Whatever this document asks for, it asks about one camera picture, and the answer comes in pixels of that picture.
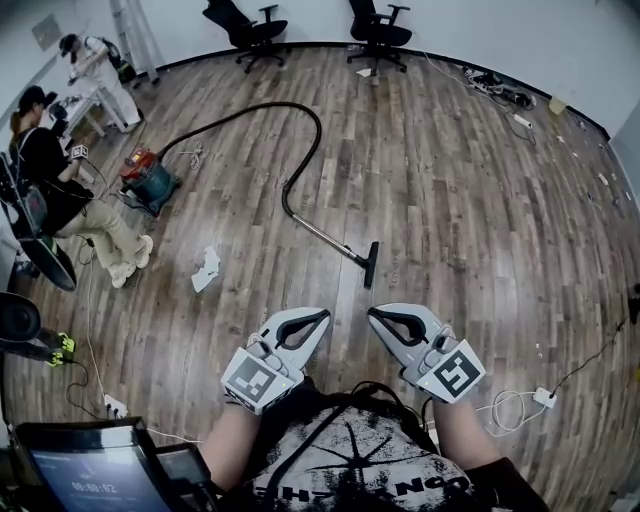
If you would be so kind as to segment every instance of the backpack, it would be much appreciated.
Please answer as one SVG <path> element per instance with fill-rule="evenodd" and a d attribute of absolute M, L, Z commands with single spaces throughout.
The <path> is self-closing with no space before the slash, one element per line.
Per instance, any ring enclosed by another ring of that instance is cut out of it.
<path fill-rule="evenodd" d="M 87 39 L 89 38 L 88 37 L 85 38 L 84 45 L 87 48 L 87 50 L 91 50 L 89 48 L 89 45 L 87 44 Z M 109 52 L 108 53 L 109 62 L 111 63 L 113 68 L 118 72 L 118 79 L 120 80 L 120 83 L 127 84 L 131 82 L 137 76 L 136 70 L 133 69 L 133 66 L 131 64 L 129 64 L 126 60 L 122 58 L 122 55 L 120 54 L 120 50 L 118 49 L 118 47 L 104 37 L 96 37 L 96 39 L 101 41 L 107 47 L 107 50 Z"/>

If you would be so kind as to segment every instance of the black t-shirt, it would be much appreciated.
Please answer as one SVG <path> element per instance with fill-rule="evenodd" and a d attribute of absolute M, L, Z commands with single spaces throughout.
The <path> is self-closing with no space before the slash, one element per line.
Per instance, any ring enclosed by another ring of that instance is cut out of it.
<path fill-rule="evenodd" d="M 289 423 L 284 434 L 281 420 L 272 422 L 273 416 L 265 415 L 254 451 L 262 458 L 263 450 L 266 457 L 252 461 L 248 481 L 221 498 L 220 510 L 548 512 L 508 459 L 465 472 L 438 454 L 415 416 L 371 398 L 335 418 L 287 469 L 274 502 L 264 503 L 277 469 L 337 404 L 350 399 L 320 395 L 322 407 L 329 407 L 307 415 L 309 402 L 318 395 L 288 404 L 302 418 Z M 260 446 L 265 440 L 266 446 Z"/>
<path fill-rule="evenodd" d="M 23 132 L 18 139 L 18 147 L 23 141 L 20 155 L 14 151 L 12 159 L 14 162 L 20 159 L 20 174 L 24 173 L 32 179 L 42 192 L 48 210 L 42 231 L 55 235 L 82 211 L 93 194 L 77 181 L 62 182 L 58 179 L 69 161 L 64 156 L 58 138 L 50 130 L 36 128 L 31 132 Z"/>

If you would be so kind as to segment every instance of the black office chair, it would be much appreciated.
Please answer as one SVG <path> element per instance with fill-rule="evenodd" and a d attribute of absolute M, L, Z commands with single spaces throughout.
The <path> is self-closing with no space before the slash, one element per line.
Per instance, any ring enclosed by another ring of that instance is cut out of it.
<path fill-rule="evenodd" d="M 284 65 L 284 60 L 275 55 L 278 47 L 271 40 L 284 32 L 288 22 L 271 21 L 271 11 L 276 7 L 278 6 L 270 5 L 260 9 L 264 11 L 267 20 L 266 23 L 260 24 L 257 24 L 257 21 L 249 21 L 231 0 L 210 0 L 209 7 L 202 11 L 202 14 L 227 31 L 229 42 L 233 46 L 241 50 L 251 49 L 236 59 L 240 64 L 242 59 L 253 57 L 244 70 L 245 73 L 249 73 L 256 61 L 263 57 L 270 57 L 277 60 L 280 66 Z"/>
<path fill-rule="evenodd" d="M 373 57 L 376 59 L 375 66 L 371 74 L 376 75 L 378 72 L 378 62 L 380 59 L 393 62 L 400 67 L 400 71 L 407 72 L 405 66 L 400 60 L 400 56 L 394 53 L 395 48 L 404 46 L 411 39 L 412 32 L 406 28 L 396 27 L 394 23 L 400 11 L 409 11 L 409 7 L 402 5 L 389 4 L 393 9 L 391 16 L 388 14 L 376 13 L 373 0 L 349 0 L 355 19 L 351 25 L 351 35 L 356 41 L 367 41 L 364 52 L 358 55 L 352 55 L 347 58 L 350 64 L 353 59 L 361 59 Z M 382 20 L 389 20 L 389 24 L 383 24 Z"/>

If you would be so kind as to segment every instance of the forearm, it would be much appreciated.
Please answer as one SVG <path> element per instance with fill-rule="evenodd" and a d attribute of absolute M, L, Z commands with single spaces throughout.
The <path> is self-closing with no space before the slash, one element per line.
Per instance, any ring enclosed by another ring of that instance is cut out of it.
<path fill-rule="evenodd" d="M 253 444 L 260 429 L 260 416 L 240 405 L 227 404 L 200 448 L 211 471 L 211 480 L 228 491 L 242 483 Z"/>
<path fill-rule="evenodd" d="M 78 175 L 78 172 L 80 172 L 80 160 L 74 160 L 64 171 L 58 174 L 58 180 L 66 183 L 67 181 L 75 178 Z"/>
<path fill-rule="evenodd" d="M 86 59 L 84 62 L 82 62 L 82 64 L 78 64 L 76 67 L 78 75 L 84 75 L 89 68 L 91 68 L 92 66 L 96 66 L 107 59 L 107 53 L 108 50 L 104 49 L 101 52 L 96 53 L 95 55 L 92 55 L 91 57 Z"/>
<path fill-rule="evenodd" d="M 433 416 L 442 455 L 463 470 L 485 466 L 501 458 L 468 400 L 456 404 L 434 400 Z"/>

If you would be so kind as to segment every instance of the power adapter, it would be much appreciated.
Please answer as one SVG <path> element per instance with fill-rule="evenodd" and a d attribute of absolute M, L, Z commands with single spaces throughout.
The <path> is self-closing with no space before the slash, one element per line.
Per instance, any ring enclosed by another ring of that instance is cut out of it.
<path fill-rule="evenodd" d="M 539 403 L 547 409 L 553 409 L 553 406 L 556 404 L 557 398 L 558 397 L 552 394 L 550 391 L 547 391 L 546 389 L 540 387 L 536 389 L 536 392 L 533 394 L 533 401 Z"/>

